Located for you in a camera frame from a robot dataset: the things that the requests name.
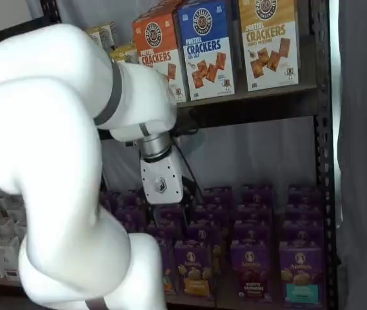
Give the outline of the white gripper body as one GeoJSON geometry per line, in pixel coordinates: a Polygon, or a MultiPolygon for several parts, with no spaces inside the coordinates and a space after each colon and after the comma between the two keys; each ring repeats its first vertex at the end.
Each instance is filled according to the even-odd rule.
{"type": "Polygon", "coordinates": [[[141,158],[145,197],[152,205],[180,203],[183,199],[183,170],[175,147],[155,161],[141,158]]]}

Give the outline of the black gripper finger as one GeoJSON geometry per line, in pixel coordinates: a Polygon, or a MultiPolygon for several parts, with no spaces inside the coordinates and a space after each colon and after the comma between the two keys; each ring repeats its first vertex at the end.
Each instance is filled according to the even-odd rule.
{"type": "Polygon", "coordinates": [[[152,220],[155,223],[156,227],[162,226],[162,216],[161,216],[162,205],[153,205],[152,206],[152,220]]]}
{"type": "Polygon", "coordinates": [[[193,201],[188,200],[188,201],[182,202],[181,207],[184,212],[184,225],[188,227],[192,219],[193,201]]]}

